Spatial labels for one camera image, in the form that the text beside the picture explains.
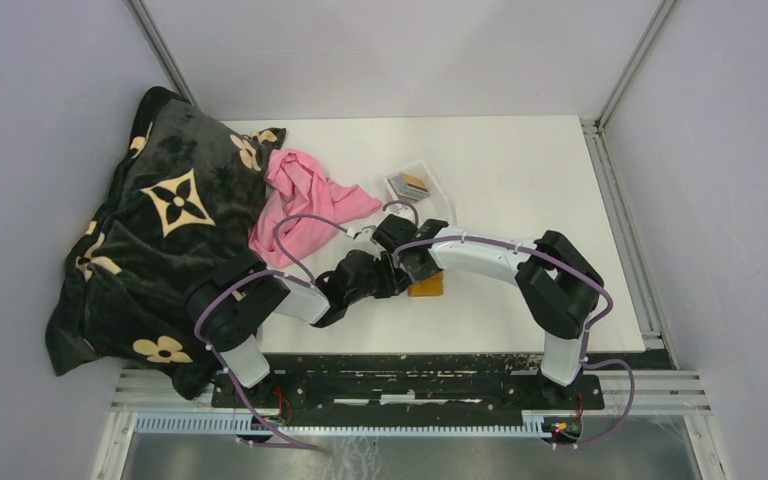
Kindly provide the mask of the white plastic tray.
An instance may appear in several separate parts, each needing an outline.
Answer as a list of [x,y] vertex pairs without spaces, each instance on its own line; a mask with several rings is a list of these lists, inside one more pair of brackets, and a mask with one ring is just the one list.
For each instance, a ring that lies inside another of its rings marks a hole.
[[441,181],[424,160],[412,161],[382,175],[392,200],[413,205],[421,219],[436,218],[453,224],[455,205]]

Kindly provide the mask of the aluminium frame rail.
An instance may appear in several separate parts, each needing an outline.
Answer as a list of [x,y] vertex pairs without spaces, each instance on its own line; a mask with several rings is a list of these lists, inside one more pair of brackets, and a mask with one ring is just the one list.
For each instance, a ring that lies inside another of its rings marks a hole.
[[646,270],[605,135],[595,120],[583,120],[581,126],[645,345],[643,353],[627,356],[636,379],[629,413],[646,417],[710,416],[711,406],[699,374],[680,369],[675,359],[668,325]]

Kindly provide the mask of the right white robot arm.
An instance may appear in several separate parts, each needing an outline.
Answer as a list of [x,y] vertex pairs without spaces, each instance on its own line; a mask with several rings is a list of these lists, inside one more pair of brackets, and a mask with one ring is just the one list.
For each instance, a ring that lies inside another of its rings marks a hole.
[[417,226],[387,216],[372,240],[415,283],[442,271],[463,271],[516,287],[544,332],[537,392],[551,408],[578,393],[590,330],[613,307],[604,281],[562,233],[547,230],[533,242],[505,240],[429,219]]

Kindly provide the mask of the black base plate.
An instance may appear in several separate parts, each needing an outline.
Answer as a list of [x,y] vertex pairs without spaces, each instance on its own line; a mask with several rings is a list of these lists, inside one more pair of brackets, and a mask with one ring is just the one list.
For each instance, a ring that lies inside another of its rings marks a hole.
[[277,414],[289,427],[516,426],[522,415],[604,412],[626,389],[624,369],[598,354],[599,369],[569,387],[539,373],[539,354],[270,354],[271,371],[237,393],[216,379],[211,404]]

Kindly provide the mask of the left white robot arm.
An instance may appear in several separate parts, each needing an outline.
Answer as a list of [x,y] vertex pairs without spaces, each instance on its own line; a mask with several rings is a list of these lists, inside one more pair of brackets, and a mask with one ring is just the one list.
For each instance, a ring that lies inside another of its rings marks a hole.
[[267,320],[286,316],[325,328],[358,301],[398,296],[410,285],[408,274],[393,266],[385,252],[352,250],[334,269],[307,282],[272,270],[260,256],[245,251],[191,284],[183,299],[196,337],[236,378],[240,398],[259,407],[275,391],[270,365],[256,340]]

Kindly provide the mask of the black floral blanket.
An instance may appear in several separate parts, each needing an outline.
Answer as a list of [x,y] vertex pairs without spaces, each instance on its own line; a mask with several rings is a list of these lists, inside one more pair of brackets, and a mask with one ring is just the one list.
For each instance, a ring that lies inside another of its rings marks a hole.
[[287,132],[237,132],[161,86],[148,89],[105,199],[64,261],[45,330],[57,376],[102,358],[167,375],[185,399],[219,364],[194,333],[185,291],[244,251]]

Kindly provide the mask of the pink cloth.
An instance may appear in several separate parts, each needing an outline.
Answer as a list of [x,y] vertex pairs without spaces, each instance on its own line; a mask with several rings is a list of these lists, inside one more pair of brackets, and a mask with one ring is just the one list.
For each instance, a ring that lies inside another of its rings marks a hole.
[[271,188],[251,231],[249,248],[267,264],[286,268],[324,247],[344,224],[380,211],[382,202],[361,186],[343,186],[313,156],[294,149],[270,154],[265,181]]

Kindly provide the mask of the stack of credit cards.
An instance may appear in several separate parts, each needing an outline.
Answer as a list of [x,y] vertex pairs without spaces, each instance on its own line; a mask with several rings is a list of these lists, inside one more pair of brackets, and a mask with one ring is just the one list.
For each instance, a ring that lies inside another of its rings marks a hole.
[[430,196],[424,181],[416,176],[399,173],[388,177],[387,183],[398,200],[415,203]]

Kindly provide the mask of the yellow leather card holder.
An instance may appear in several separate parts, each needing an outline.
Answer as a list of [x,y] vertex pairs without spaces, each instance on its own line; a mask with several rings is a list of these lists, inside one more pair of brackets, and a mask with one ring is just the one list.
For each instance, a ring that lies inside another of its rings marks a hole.
[[408,288],[409,297],[438,297],[444,294],[444,273],[439,272]]

